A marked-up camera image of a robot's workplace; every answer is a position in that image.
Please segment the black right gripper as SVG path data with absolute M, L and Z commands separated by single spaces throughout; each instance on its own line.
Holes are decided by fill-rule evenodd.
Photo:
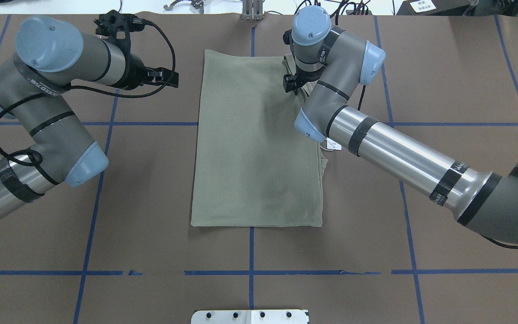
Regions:
M 287 30 L 282 35 L 282 39 L 286 45 L 290 46 L 291 59 L 286 60 L 290 67 L 295 68 L 295 72 L 290 72 L 283 77 L 283 85 L 286 93 L 294 92 L 298 94 L 300 88 L 305 84 L 317 81 L 325 70 L 325 66 L 321 62 L 305 62 L 296 55 L 296 51 L 300 49 L 300 45 L 295 45 L 292 37 L 292 30 Z

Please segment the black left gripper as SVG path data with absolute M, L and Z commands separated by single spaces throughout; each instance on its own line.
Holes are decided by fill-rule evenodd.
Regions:
M 99 15 L 94 23 L 97 25 L 96 35 L 104 37 L 103 42 L 107 48 L 107 67 L 95 82 L 120 90 L 134 90 L 140 86 L 179 86 L 178 72 L 172 68 L 146 67 L 138 56 L 131 53 L 130 34 L 141 32 L 148 25 L 164 37 L 174 54 L 169 39 L 156 23 L 115 10 Z

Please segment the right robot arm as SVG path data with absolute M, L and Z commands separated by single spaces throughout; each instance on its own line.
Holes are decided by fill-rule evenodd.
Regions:
M 315 83 L 294 122 L 297 131 L 315 142 L 332 139 L 448 208 L 467 229 L 518 248 L 518 163 L 506 177 L 478 172 L 349 106 L 356 87 L 380 72 L 386 53 L 333 25 L 324 8 L 299 9 L 282 39 L 296 67 L 283 77 L 285 91 Z

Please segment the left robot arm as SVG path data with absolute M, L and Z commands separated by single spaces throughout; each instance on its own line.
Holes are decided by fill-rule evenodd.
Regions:
M 117 90 L 177 87 L 173 46 L 155 22 L 111 10 L 94 21 L 95 35 L 67 21 L 35 15 L 16 34 L 16 51 L 0 64 L 0 219 L 61 183 L 77 187 L 109 160 L 63 95 L 71 90 L 125 98 L 73 85 L 95 82 Z M 146 67 L 131 53 L 131 33 L 154 27 L 171 52 L 171 68 Z

